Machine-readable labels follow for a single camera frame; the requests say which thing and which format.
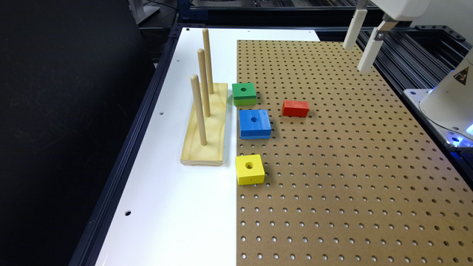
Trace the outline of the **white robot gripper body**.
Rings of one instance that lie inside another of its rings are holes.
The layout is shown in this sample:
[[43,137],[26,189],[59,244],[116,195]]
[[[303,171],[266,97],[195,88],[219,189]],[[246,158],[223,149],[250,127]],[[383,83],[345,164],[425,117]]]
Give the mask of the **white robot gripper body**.
[[422,16],[430,0],[372,0],[372,3],[396,21],[412,21]]

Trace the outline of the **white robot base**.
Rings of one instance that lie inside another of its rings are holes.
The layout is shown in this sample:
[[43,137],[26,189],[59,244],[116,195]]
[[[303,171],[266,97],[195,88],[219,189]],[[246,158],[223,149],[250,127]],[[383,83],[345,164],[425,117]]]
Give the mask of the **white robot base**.
[[472,52],[433,89],[404,94],[452,149],[472,148]]

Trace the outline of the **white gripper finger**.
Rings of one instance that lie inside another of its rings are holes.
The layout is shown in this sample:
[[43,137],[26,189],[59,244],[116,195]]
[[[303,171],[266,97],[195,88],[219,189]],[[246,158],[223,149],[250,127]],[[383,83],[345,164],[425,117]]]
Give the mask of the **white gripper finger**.
[[357,1],[356,9],[343,43],[343,48],[346,50],[351,50],[355,46],[356,39],[367,15],[367,3],[368,0]]
[[376,59],[387,33],[398,23],[398,21],[385,15],[383,21],[373,29],[369,41],[364,49],[363,55],[358,63],[360,72],[369,72]]

